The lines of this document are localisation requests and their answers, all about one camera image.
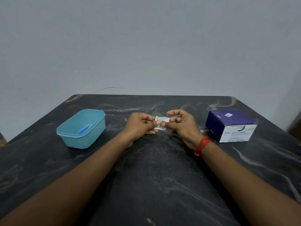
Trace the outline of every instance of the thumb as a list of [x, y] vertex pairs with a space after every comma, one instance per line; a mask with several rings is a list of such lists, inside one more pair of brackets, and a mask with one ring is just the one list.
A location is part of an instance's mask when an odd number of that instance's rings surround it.
[[169, 129], [172, 129], [172, 130], [177, 130], [177, 123], [176, 122], [163, 122], [161, 124], [161, 126], [165, 127], [165, 128], [169, 128]]
[[162, 120], [156, 120], [156, 121], [150, 122], [147, 124], [147, 127], [149, 130], [151, 130], [151, 129], [157, 127], [158, 125], [160, 125], [161, 122], [162, 122]]

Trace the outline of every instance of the forearm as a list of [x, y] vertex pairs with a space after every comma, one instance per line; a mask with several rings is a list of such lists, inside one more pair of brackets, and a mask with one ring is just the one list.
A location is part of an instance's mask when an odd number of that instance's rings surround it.
[[241, 166], [216, 144], [202, 156], [253, 225], [299, 225], [301, 206]]
[[71, 225], [129, 145], [120, 133], [73, 170], [47, 186], [0, 221], [0, 225]]

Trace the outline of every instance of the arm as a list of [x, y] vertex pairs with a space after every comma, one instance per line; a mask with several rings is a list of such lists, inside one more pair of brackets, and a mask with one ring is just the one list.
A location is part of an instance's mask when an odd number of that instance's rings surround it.
[[[193, 116], [183, 110], [172, 110], [167, 114], [178, 116], [161, 126], [176, 131], [189, 148], [196, 150], [204, 136], [198, 130]], [[250, 224], [300, 225], [301, 205], [296, 201], [252, 174], [216, 144], [207, 144], [201, 153]]]
[[121, 152], [161, 121], [133, 113], [125, 129], [73, 170], [28, 199], [0, 221], [0, 225], [72, 225], [108, 174]]

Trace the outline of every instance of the dark marble table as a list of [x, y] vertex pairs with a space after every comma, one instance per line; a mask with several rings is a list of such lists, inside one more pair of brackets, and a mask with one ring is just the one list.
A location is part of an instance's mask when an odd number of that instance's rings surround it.
[[[56, 128], [82, 109], [106, 113], [88, 149], [68, 148]], [[249, 142], [219, 146], [248, 170], [301, 203], [301, 143], [226, 96], [74, 95], [0, 148], [0, 217], [70, 171], [119, 133], [133, 112], [191, 113], [205, 131], [209, 109], [239, 109], [258, 119]], [[170, 131], [145, 135], [125, 150], [78, 225], [245, 225], [235, 202], [201, 158]]]

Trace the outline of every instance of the white label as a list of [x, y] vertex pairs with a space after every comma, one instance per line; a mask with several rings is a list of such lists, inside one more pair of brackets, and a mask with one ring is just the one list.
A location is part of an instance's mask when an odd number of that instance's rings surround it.
[[225, 114], [226, 117], [230, 117], [230, 116], [232, 116], [232, 115], [233, 115], [233, 114], [231, 114], [231, 113]]
[[[162, 120], [162, 122], [169, 122], [169, 117], [158, 117], [156, 116], [156, 120]], [[163, 131], [166, 131], [166, 128], [162, 127], [161, 125], [159, 125], [158, 127], [155, 127], [155, 129], [159, 129], [159, 130], [163, 130]]]
[[256, 126], [256, 124], [226, 126], [219, 142], [227, 143], [249, 141]]

